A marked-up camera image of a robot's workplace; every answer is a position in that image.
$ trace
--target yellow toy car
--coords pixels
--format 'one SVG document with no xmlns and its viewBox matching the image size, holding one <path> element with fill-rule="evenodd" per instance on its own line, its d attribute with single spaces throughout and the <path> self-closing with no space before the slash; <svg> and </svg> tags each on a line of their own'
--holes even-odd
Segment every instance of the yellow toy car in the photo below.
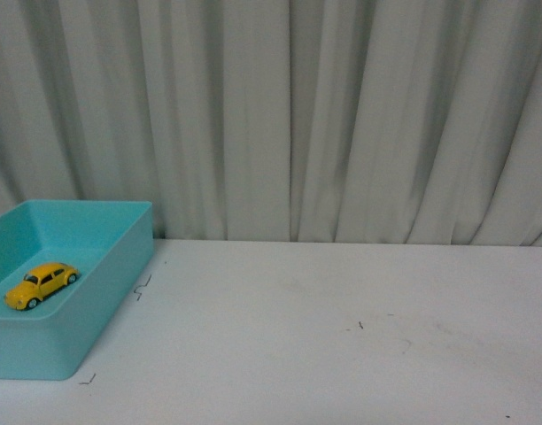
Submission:
<svg viewBox="0 0 542 425">
<path fill-rule="evenodd" d="M 35 308 L 39 302 L 76 282 L 80 273 L 64 263 L 46 263 L 35 267 L 23 276 L 23 281 L 5 294 L 5 303 L 15 310 Z"/>
</svg>

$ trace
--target table surface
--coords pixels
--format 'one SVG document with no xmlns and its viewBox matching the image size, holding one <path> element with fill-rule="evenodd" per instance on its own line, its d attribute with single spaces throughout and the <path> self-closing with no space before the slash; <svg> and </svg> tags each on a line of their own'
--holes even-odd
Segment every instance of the table surface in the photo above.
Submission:
<svg viewBox="0 0 542 425">
<path fill-rule="evenodd" d="M 542 424 L 542 248 L 157 241 L 0 423 Z"/>
</svg>

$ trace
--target curtain fold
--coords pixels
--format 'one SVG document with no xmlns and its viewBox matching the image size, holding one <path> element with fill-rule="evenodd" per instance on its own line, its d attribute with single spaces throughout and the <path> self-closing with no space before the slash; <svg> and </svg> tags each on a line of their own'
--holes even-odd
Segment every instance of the curtain fold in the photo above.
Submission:
<svg viewBox="0 0 542 425">
<path fill-rule="evenodd" d="M 542 0 L 0 0 L 0 213 L 542 246 Z"/>
</svg>

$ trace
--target teal plastic tray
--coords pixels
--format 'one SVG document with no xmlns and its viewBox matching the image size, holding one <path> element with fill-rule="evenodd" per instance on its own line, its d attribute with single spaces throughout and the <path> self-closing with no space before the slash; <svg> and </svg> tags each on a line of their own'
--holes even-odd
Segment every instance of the teal plastic tray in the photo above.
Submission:
<svg viewBox="0 0 542 425">
<path fill-rule="evenodd" d="M 66 379 L 76 371 L 153 254 L 151 203 L 28 201 L 0 216 L 0 378 Z M 4 294 L 58 261 L 79 280 L 28 311 Z"/>
</svg>

